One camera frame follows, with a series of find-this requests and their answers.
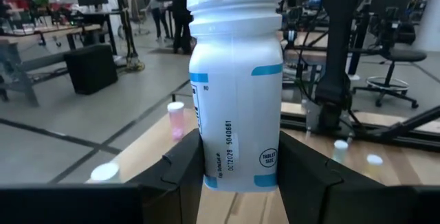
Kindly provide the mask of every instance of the bottle cap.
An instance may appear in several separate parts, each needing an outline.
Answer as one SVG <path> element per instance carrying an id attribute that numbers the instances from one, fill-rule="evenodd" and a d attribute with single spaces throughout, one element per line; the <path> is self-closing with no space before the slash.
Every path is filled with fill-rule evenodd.
<path id="1" fill-rule="evenodd" d="M 336 149 L 340 149 L 340 150 L 346 150 L 346 149 L 349 148 L 349 144 L 346 143 L 346 142 L 343 141 L 343 140 L 337 140 L 337 141 L 335 142 L 335 148 L 336 148 Z"/>
<path id="2" fill-rule="evenodd" d="M 171 102 L 166 108 L 168 109 L 168 112 L 176 112 L 182 110 L 184 106 L 185 104 L 182 102 Z"/>
<path id="3" fill-rule="evenodd" d="M 369 164 L 375 165 L 375 166 L 380 166 L 384 163 L 382 158 L 377 155 L 368 155 L 366 157 L 366 160 L 368 161 Z"/>
<path id="4" fill-rule="evenodd" d="M 119 165 L 115 162 L 102 164 L 91 172 L 90 179 L 96 183 L 117 183 L 119 178 Z"/>

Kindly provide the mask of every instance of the small white cap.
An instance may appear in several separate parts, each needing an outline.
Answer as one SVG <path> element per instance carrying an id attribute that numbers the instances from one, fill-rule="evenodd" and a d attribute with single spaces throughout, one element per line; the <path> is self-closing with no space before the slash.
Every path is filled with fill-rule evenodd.
<path id="1" fill-rule="evenodd" d="M 96 183 L 120 182 L 119 165 L 115 162 L 102 164 L 91 172 L 90 179 Z"/>
<path id="2" fill-rule="evenodd" d="M 336 148 L 336 149 L 340 149 L 340 150 L 346 150 L 346 149 L 349 148 L 349 144 L 346 143 L 346 142 L 343 141 L 343 140 L 337 140 L 337 141 L 335 142 L 335 148 Z"/>
<path id="3" fill-rule="evenodd" d="M 368 155 L 366 157 L 366 160 L 368 161 L 369 164 L 375 165 L 375 166 L 380 166 L 384 163 L 382 158 L 377 155 Z"/>
<path id="4" fill-rule="evenodd" d="M 175 112 L 182 110 L 184 106 L 185 104 L 182 102 L 171 102 L 166 108 L 168 109 L 168 112 Z"/>

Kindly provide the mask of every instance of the concrete floor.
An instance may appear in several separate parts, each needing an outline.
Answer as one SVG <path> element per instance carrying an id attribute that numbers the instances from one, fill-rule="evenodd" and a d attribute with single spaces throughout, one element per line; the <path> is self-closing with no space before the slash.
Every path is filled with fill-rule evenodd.
<path id="1" fill-rule="evenodd" d="M 96 166 L 110 161 L 166 114 L 170 93 L 188 80 L 189 57 L 151 53 L 166 45 L 155 41 L 151 22 L 145 28 L 151 34 L 135 38 L 139 58 L 146 65 L 144 71 L 120 76 L 117 83 L 91 96 L 76 95 L 69 76 L 55 78 L 34 87 L 39 108 L 29 107 L 21 93 L 10 92 L 10 102 L 0 102 L 0 175 L 3 175 L 0 183 L 82 183 Z M 29 60 L 67 50 L 67 41 L 61 42 L 61 48 L 54 43 L 46 48 L 32 44 L 19 47 L 24 60 Z M 118 50 L 120 54 L 126 51 L 124 43 L 118 41 Z M 353 108 L 409 117 L 438 105 L 439 56 L 429 54 L 416 65 L 396 66 L 394 77 L 411 85 L 408 95 L 418 99 L 418 109 L 393 98 L 386 98 L 383 107 L 377 108 L 375 95 L 361 92 L 355 95 Z M 380 61 L 376 56 L 363 58 L 358 74 L 362 79 L 384 76 L 388 67 L 379 65 Z M 352 85 L 364 85 L 364 82 Z M 189 85 L 179 91 L 191 93 Z M 297 93 L 286 91 L 283 96 L 286 101 L 297 102 Z M 178 100 L 187 107 L 193 105 L 191 98 L 178 97 Z M 5 120 L 21 126 L 7 125 Z M 58 136 L 37 133 L 44 130 Z"/>

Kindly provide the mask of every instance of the black box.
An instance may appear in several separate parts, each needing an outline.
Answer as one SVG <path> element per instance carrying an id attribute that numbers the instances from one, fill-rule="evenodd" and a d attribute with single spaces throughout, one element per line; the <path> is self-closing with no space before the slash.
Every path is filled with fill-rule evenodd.
<path id="1" fill-rule="evenodd" d="M 118 81 L 110 45 L 92 45 L 64 55 L 78 94 L 93 94 Z"/>

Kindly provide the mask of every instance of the wooden tabletop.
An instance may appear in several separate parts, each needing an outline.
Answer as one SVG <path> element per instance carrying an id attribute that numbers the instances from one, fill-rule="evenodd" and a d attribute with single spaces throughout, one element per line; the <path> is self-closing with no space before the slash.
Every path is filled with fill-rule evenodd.
<path id="1" fill-rule="evenodd" d="M 309 36 L 307 37 L 307 41 L 306 41 L 306 45 L 308 45 L 308 43 L 314 41 L 315 39 L 317 39 L 319 36 L 321 36 L 322 32 L 310 32 Z M 278 39 L 281 41 L 283 40 L 283 32 L 278 31 L 276 33 Z M 296 40 L 294 41 L 294 44 L 296 46 L 301 46 L 304 43 L 305 37 L 306 37 L 307 33 L 306 32 L 298 32 L 297 33 L 297 37 Z M 314 46 L 315 47 L 327 47 L 327 43 L 328 43 L 328 38 L 329 36 L 326 35 L 324 36 L 322 39 L 320 39 Z M 299 54 L 299 50 L 293 50 L 293 49 L 287 49 L 285 51 L 285 56 L 287 58 L 298 58 L 298 54 Z M 307 60 L 307 61 L 325 61 L 326 57 L 327 57 L 327 53 L 326 52 L 314 52 L 314 51 L 309 51 L 309 50 L 303 50 L 302 51 L 302 57 Z"/>
<path id="2" fill-rule="evenodd" d="M 302 113 L 300 105 L 283 103 L 283 112 Z M 356 113 L 361 122 L 391 125 L 404 120 L 401 117 Z M 115 161 L 120 165 L 123 181 L 128 181 L 159 161 L 175 142 L 171 139 L 169 117 L 165 115 L 128 148 Z M 185 110 L 186 132 L 197 127 L 195 112 Z M 431 122 L 421 128 L 440 132 L 440 123 Z M 334 140 L 312 135 L 305 141 L 305 134 L 283 130 L 292 137 L 326 156 L 331 156 Z M 375 153 L 382 157 L 378 181 L 388 185 L 440 184 L 440 154 L 353 141 L 350 145 L 345 166 L 361 172 L 365 167 L 366 155 Z M 269 193 L 214 192 L 203 186 L 197 223 L 288 223 L 279 191 Z"/>
<path id="3" fill-rule="evenodd" d="M 68 29 L 69 26 L 66 25 L 60 25 L 58 27 L 51 26 L 51 27 L 38 27 L 36 30 L 44 32 L 43 36 L 50 36 L 50 37 L 62 37 L 66 36 L 68 34 L 75 34 L 83 31 L 82 27 L 72 28 Z M 100 25 L 88 25 L 84 27 L 86 31 L 92 31 L 92 30 L 99 30 L 101 29 Z M 7 41 L 9 44 L 14 43 L 22 43 L 22 42 L 29 42 L 29 41 L 39 41 L 41 39 L 39 34 L 33 34 L 33 35 L 27 35 L 27 36 L 0 36 L 0 41 Z"/>

